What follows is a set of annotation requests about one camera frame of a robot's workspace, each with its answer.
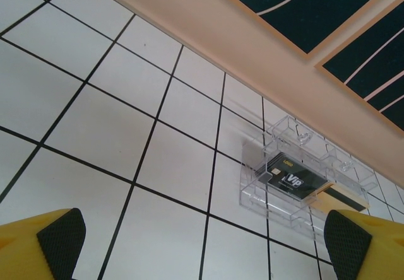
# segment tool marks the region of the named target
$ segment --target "black card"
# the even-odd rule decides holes
[[[256,176],[260,182],[277,187],[296,199],[306,198],[328,182],[284,153],[267,162],[266,172],[265,167],[257,170]]]

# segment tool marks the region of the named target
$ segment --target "dark green panel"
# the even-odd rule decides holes
[[[399,80],[385,88],[382,92],[372,97],[368,103],[370,103],[376,110],[381,110],[389,103],[396,100],[396,98],[402,96],[402,94],[404,94],[404,75]]]
[[[404,4],[401,4],[326,62],[323,67],[344,82],[403,26]]]
[[[383,115],[404,130],[404,98],[383,112]]]
[[[306,53],[317,47],[369,2],[369,0],[289,0],[278,6],[285,1],[287,0],[241,0],[256,13],[276,7],[262,14],[262,19]]]

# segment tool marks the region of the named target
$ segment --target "white tile wall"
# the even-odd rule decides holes
[[[239,205],[242,144],[286,112],[113,0],[0,5],[0,224],[80,208],[75,280],[336,279]],[[378,177],[370,214],[404,223]]]
[[[0,32],[35,9],[42,2],[43,0],[0,0]]]
[[[53,0],[52,4],[112,39],[132,16],[113,0]]]

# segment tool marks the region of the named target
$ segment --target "beige ceiling edge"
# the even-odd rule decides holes
[[[227,0],[118,1],[404,186],[404,139]]]

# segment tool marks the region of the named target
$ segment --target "white curved line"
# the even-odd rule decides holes
[[[373,57],[375,57],[375,56],[377,55],[377,53],[379,53],[380,51],[382,51],[383,48],[384,48],[385,46],[387,46],[394,38],[396,38],[397,36],[399,36],[399,34],[400,34],[402,31],[404,31],[404,27],[403,27],[400,31],[398,31],[397,33],[395,33],[387,42],[385,42],[380,48],[378,48],[372,55],[370,55],[369,58],[366,59],[365,62],[364,62],[363,64],[361,64],[361,65],[347,78],[347,80],[345,80],[344,84],[346,85],[347,83],[349,83],[350,80],[351,80],[352,78],[354,78],[354,76],[355,76],[356,74],[358,74],[358,72],[359,72],[360,70],[362,70],[362,68],[363,68],[364,66],[366,66],[366,64],[367,64]]]
[[[291,0],[284,0],[281,3],[277,4],[276,6],[273,6],[273,7],[270,7],[268,9],[266,9],[266,10],[258,12],[257,15],[262,15],[262,14],[269,13],[269,12],[275,10],[275,9],[278,9],[278,8],[282,7],[284,4],[287,4],[289,1],[291,1]]]
[[[387,110],[388,108],[390,108],[392,105],[394,105],[396,102],[399,102],[401,99],[404,98],[404,95],[398,97],[395,101],[389,103],[387,106],[385,106],[384,108],[380,109],[379,112],[383,112],[384,110]]]
[[[374,90],[372,93],[370,93],[369,95],[367,95],[364,100],[368,101],[370,100],[372,97],[375,97],[377,94],[379,94],[380,92],[382,92],[385,88],[387,88],[389,85],[391,85],[392,83],[394,83],[398,78],[404,76],[404,71],[398,73],[396,76],[394,76],[393,78],[391,78],[389,81],[383,83],[380,87],[378,87],[376,90]]]

